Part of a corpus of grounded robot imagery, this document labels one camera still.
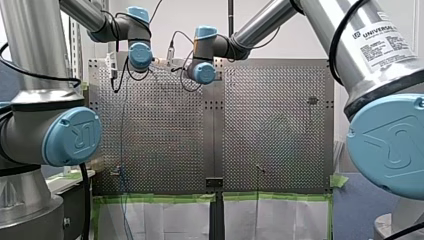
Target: robotic arm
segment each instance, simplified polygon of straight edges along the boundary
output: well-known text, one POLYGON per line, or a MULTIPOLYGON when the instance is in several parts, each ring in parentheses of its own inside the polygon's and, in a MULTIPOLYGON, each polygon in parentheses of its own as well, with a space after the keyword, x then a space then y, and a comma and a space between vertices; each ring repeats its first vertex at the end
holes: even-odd
POLYGON ((295 9, 308 18, 349 94, 347 146, 356 167, 386 191, 424 200, 417 184, 424 179, 424 95, 408 90, 424 82, 424 62, 375 0, 273 0, 231 38, 199 27, 188 77, 211 83, 213 57, 246 59, 295 9))
POLYGON ((83 107, 84 98, 70 83, 60 7, 88 29, 93 41, 127 40, 130 70, 145 72, 152 61, 144 9, 108 16, 87 0, 60 4, 0 0, 13 60, 2 63, 23 73, 18 95, 0 103, 0 236, 6 240, 63 239, 63 200, 50 193, 40 165, 83 167, 100 142, 99 117, 83 107))

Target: green tape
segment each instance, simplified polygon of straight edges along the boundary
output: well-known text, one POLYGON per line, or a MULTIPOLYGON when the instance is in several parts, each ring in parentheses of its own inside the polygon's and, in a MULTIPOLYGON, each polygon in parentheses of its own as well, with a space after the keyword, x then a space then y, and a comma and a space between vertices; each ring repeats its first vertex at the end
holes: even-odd
POLYGON ((156 195, 156 194, 129 194, 124 196, 102 196, 93 199, 94 203, 120 204, 121 198, 127 197, 127 203, 207 203, 215 201, 215 194, 192 194, 192 195, 156 195))
POLYGON ((306 195, 306 194, 287 194, 287 193, 269 193, 269 192, 243 192, 243 193, 224 193, 224 201, 255 201, 263 200, 286 200, 286 201, 304 201, 304 202, 326 202, 331 198, 331 194, 325 195, 306 195))
POLYGON ((335 174, 330 176, 330 186, 332 188, 342 188, 348 180, 348 177, 335 174))

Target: silver metal surface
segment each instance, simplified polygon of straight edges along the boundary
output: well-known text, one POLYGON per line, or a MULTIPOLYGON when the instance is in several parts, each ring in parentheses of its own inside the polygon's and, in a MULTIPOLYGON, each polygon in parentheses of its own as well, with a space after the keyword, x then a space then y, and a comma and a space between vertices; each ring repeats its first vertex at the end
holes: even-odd
POLYGON ((90 65, 90 99, 98 103, 94 109, 104 129, 104 170, 94 179, 95 194, 205 192, 206 172, 213 169, 205 169, 208 156, 204 151, 213 150, 213 145, 205 149, 204 139, 213 133, 205 132, 203 89, 185 92, 179 76, 153 67, 145 80, 128 80, 121 160, 120 125, 128 74, 120 93, 115 94, 105 63, 92 60, 90 65), (117 171, 119 166, 123 173, 117 171))
POLYGON ((226 191, 325 193, 329 188, 334 83, 325 60, 229 65, 217 59, 223 81, 194 94, 181 89, 178 76, 152 68, 154 75, 146 80, 128 82, 122 162, 126 78, 114 94, 104 61, 89 64, 90 106, 105 129, 95 194, 204 192, 206 177, 224 177, 226 191), (315 98, 316 105, 308 103, 315 98), (121 165, 127 186, 120 181, 121 165), (265 174, 258 177, 258 169, 265 174))
POLYGON ((10 223, 0 223, 2 240, 63 240, 63 200, 53 196, 46 207, 10 223))
MULTIPOLYGON (((30 72, 69 77, 65 37, 57 0, 1 0, 12 60, 30 72)), ((22 76, 13 103, 73 101, 82 97, 71 84, 22 76)))
POLYGON ((99 31, 106 21, 100 9, 88 0, 60 0, 60 8, 90 32, 99 31))
POLYGON ((47 207, 50 199, 40 170, 0 177, 0 228, 47 207))
POLYGON ((40 170, 0 177, 1 239, 62 240, 62 204, 40 170))
POLYGON ((224 191, 325 193, 334 94, 327 62, 237 62, 224 82, 224 191))
MULTIPOLYGON (((300 0, 305 15, 327 53, 336 28, 355 2, 357 0, 300 0)), ((337 69, 349 93, 347 105, 383 85, 424 70, 424 62, 418 58, 403 60, 378 71, 368 66, 361 48, 352 36, 366 26, 384 22, 379 15, 381 13, 384 11, 377 1, 368 1, 351 18, 339 43, 337 69)))
POLYGON ((289 0, 272 0, 234 38, 243 46, 253 47, 295 14, 289 0))

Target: black power cord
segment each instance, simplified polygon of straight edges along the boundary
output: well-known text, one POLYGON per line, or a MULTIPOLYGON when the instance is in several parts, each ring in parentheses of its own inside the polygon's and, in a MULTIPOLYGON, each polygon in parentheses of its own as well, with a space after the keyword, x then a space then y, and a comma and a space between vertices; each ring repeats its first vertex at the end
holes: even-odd
POLYGON ((91 199, 90 199, 90 180, 88 178, 87 167, 85 163, 79 165, 82 175, 82 184, 84 187, 84 227, 81 240, 89 240, 90 238, 90 221, 91 221, 91 199))
POLYGON ((346 29, 347 24, 350 21, 350 18, 358 11, 359 8, 361 8, 368 1, 369 0, 358 0, 357 2, 355 2, 355 4, 352 5, 352 7, 350 7, 350 9, 347 11, 346 15, 340 22, 339 26, 337 27, 336 31, 334 32, 333 40, 331 41, 330 52, 328 54, 329 63, 330 63, 330 71, 334 80, 336 80, 342 86, 343 86, 343 83, 337 71, 337 62, 336 62, 337 48, 339 46, 340 39, 342 38, 342 34, 344 30, 346 29))
POLYGON ((404 230, 402 230, 402 231, 400 231, 398 233, 395 233, 392 236, 385 238, 384 240, 395 240, 395 239, 399 239, 401 237, 404 237, 404 236, 406 236, 406 235, 408 235, 410 233, 413 233, 413 232, 418 231, 418 230, 423 229, 423 228, 424 228, 424 222, 418 223, 418 224, 416 224, 416 225, 414 225, 412 227, 409 227, 409 228, 404 229, 404 230))
POLYGON ((22 73, 24 75, 30 76, 30 77, 35 77, 35 78, 40 78, 43 80, 51 80, 51 81, 60 81, 60 82, 76 82, 73 86, 74 88, 78 87, 79 85, 81 85, 81 80, 77 79, 77 78, 61 78, 61 77, 51 77, 51 76, 47 76, 47 75, 43 75, 43 74, 38 74, 38 73, 32 73, 29 72, 25 69, 22 69, 16 65, 14 65, 13 63, 10 63, 9 61, 5 60, 3 58, 3 52, 4 50, 6 50, 6 48, 9 46, 8 43, 5 43, 1 48, 0 48, 0 62, 2 64, 4 64, 6 67, 11 68, 13 70, 15 70, 18 73, 22 73))
POLYGON ((150 24, 153 22, 153 19, 155 18, 156 13, 158 12, 158 9, 159 9, 160 4, 161 4, 162 2, 163 2, 163 0, 160 0, 160 1, 158 2, 158 4, 156 5, 155 11, 153 12, 153 15, 152 15, 152 18, 150 19, 150 24))

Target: metal pole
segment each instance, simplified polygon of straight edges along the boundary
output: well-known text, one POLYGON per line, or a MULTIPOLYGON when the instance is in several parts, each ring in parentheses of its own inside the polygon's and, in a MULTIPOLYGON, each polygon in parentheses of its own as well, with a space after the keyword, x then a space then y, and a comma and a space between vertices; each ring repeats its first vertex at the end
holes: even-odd
POLYGON ((235 34, 235 39, 243 46, 253 47, 295 14, 289 0, 273 0, 235 34))
POLYGON ((228 36, 234 34, 234 0, 228 0, 228 36))
MULTIPOLYGON (((57 0, 0 0, 13 63, 29 72, 69 77, 62 19, 57 0)), ((68 82, 23 76, 14 104, 81 100, 68 82)))
POLYGON ((60 7, 90 32, 97 32, 105 25, 106 17, 87 0, 60 0, 60 7))

